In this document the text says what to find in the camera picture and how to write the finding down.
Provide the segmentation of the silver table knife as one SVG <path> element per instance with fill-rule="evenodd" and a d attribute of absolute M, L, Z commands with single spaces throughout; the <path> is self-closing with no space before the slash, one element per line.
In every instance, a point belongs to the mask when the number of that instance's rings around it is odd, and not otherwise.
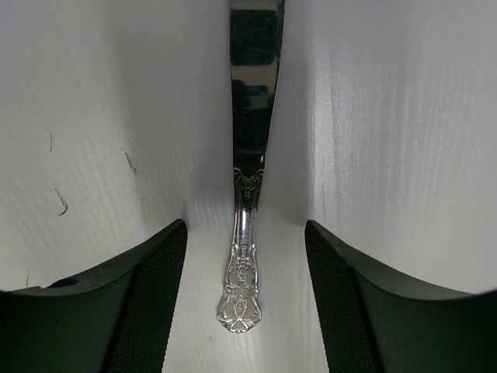
<path fill-rule="evenodd" d="M 262 319 L 255 228 L 283 43 L 283 1 L 230 3 L 234 228 L 218 322 L 247 333 Z"/>

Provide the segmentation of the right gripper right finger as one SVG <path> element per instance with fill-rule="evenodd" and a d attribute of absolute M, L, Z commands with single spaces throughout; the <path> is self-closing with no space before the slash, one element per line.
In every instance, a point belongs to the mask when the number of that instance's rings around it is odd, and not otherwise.
<path fill-rule="evenodd" d="M 332 372 L 494 372 L 496 293 L 421 281 L 316 221 L 305 246 Z"/>

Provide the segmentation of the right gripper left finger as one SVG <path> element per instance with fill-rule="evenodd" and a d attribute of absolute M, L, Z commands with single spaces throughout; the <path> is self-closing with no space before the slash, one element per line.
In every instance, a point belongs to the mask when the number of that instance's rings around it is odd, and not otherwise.
<path fill-rule="evenodd" d="M 3 372 L 160 372 L 186 255 L 176 220 L 48 287 L 1 294 Z"/>

